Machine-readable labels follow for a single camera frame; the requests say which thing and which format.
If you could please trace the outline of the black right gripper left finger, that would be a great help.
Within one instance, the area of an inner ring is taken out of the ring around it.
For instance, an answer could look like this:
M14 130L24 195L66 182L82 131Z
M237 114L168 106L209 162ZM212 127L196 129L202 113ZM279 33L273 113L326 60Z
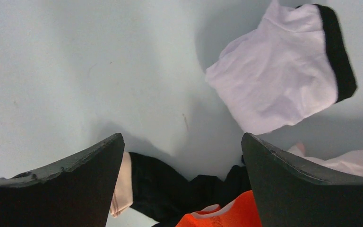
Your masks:
M116 133L46 166L0 178L0 227L104 227L124 148Z

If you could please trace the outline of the white underwear black trim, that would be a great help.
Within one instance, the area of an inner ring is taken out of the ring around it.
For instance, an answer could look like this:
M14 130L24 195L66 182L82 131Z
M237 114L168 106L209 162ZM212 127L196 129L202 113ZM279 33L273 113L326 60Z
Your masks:
M256 29L225 47L206 81L241 129L255 135L296 125L357 89L335 11L277 0Z

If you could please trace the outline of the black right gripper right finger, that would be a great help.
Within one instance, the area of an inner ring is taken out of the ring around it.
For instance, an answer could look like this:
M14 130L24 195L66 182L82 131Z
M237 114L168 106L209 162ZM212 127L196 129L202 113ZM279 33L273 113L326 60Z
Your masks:
M281 150L253 134L241 141L265 227L363 227L363 177Z

